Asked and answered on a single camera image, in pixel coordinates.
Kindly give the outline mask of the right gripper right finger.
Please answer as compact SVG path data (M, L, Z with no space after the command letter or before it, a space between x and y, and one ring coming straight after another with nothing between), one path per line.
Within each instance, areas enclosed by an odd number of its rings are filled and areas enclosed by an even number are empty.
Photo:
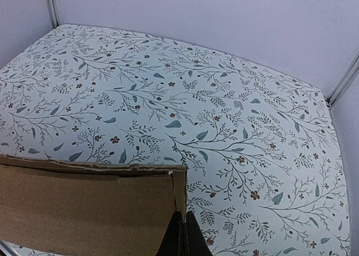
M186 213L184 223L184 255L210 256L210 250L192 211Z

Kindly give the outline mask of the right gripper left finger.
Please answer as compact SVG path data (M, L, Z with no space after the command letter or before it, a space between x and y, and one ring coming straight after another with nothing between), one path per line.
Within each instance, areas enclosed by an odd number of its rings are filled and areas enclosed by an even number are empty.
M168 224L157 256L184 255L184 223L181 212L174 212Z

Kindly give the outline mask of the brown cardboard paper box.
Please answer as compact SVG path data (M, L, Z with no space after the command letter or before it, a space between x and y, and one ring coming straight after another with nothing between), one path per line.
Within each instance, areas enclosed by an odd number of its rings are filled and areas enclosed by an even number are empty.
M1 157L1 239L62 255L158 255L186 212L179 165Z

